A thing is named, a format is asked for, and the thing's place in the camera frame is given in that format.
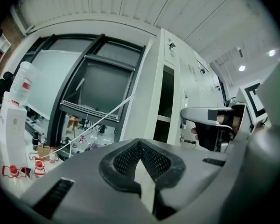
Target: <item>white cabinet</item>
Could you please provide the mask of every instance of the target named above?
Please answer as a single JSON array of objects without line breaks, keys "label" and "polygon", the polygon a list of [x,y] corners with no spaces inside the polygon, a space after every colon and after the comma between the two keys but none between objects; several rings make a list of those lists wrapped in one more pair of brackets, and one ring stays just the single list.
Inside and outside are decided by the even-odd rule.
[{"label": "white cabinet", "polygon": [[212,78],[213,78],[213,82],[215,84],[214,96],[215,96],[215,99],[217,100],[218,107],[223,107],[224,100],[223,100],[223,95],[222,95],[222,91],[221,91],[221,85],[219,82],[219,78],[215,73],[212,75]]},{"label": "white cabinet", "polygon": [[173,34],[165,31],[164,29],[161,30],[161,35],[164,37],[164,60],[169,62],[172,65],[176,65],[178,62],[178,55],[177,55],[177,37]]},{"label": "white cabinet", "polygon": [[213,75],[189,45],[161,29],[143,62],[123,139],[146,138],[192,147],[180,143],[181,135],[195,140],[194,123],[187,121],[181,128],[180,112],[185,107],[218,106]]}]

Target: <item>ceiling light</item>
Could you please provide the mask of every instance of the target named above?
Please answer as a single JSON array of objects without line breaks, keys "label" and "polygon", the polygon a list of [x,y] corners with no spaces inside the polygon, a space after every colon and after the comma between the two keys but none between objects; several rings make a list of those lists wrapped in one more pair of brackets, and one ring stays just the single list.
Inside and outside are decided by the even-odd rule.
[{"label": "ceiling light", "polygon": [[239,70],[239,71],[243,71],[244,69],[246,69],[246,67],[245,67],[244,65],[242,65],[242,66],[239,67],[238,70]]},{"label": "ceiling light", "polygon": [[270,50],[269,51],[269,56],[273,56],[273,55],[275,55],[275,53],[276,53],[275,50]]}]

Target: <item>plastic bottle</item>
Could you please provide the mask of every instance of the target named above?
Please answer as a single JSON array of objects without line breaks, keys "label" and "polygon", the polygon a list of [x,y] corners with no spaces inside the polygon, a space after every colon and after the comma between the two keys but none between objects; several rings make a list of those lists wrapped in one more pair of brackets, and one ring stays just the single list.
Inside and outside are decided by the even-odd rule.
[{"label": "plastic bottle", "polygon": [[45,143],[46,143],[45,133],[42,133],[42,136],[41,136],[41,144],[40,144],[40,146],[41,146],[41,147],[44,147],[44,146],[45,146]]},{"label": "plastic bottle", "polygon": [[33,150],[37,150],[37,147],[39,146],[38,143],[38,132],[36,130],[33,131],[33,137],[32,137],[32,148]]},{"label": "plastic bottle", "polygon": [[54,147],[51,147],[49,151],[49,159],[50,163],[55,163],[55,153],[52,154],[52,152],[54,152]]},{"label": "plastic bottle", "polygon": [[13,103],[25,105],[33,81],[37,74],[36,68],[29,62],[22,62],[13,84],[10,87],[10,95]]},{"label": "plastic bottle", "polygon": [[2,167],[2,175],[6,180],[4,184],[8,191],[18,198],[32,185],[27,173],[22,172],[23,168],[17,169],[15,165]]},{"label": "plastic bottle", "polygon": [[35,162],[35,168],[32,169],[30,172],[30,177],[32,177],[33,182],[35,182],[37,179],[41,178],[44,174],[46,174],[43,162],[42,161]]}]

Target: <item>red label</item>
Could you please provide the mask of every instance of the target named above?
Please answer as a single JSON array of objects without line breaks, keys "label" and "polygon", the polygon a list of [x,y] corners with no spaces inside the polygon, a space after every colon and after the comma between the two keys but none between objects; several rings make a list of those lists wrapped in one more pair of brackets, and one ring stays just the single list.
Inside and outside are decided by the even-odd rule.
[{"label": "red label", "polygon": [[13,101],[13,100],[11,101],[11,103],[13,103],[14,105],[17,105],[17,106],[19,106],[19,104],[20,104],[19,102],[16,102],[16,101]]},{"label": "red label", "polygon": [[30,90],[30,85],[26,82],[23,83],[23,88]]}]

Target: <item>ceiling panel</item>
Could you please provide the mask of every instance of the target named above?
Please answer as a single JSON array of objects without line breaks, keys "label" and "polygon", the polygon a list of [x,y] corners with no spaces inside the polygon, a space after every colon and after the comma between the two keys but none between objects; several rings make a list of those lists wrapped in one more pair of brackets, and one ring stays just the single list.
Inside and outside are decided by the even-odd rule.
[{"label": "ceiling panel", "polygon": [[[216,66],[224,63],[232,79],[243,75],[238,73],[241,63],[280,46],[280,35],[257,0],[19,0],[18,12],[34,29],[52,25],[58,18],[70,21],[76,14],[86,19],[110,14],[122,23],[130,19],[141,29],[164,28],[207,61]],[[249,70],[261,67],[259,62]]]}]

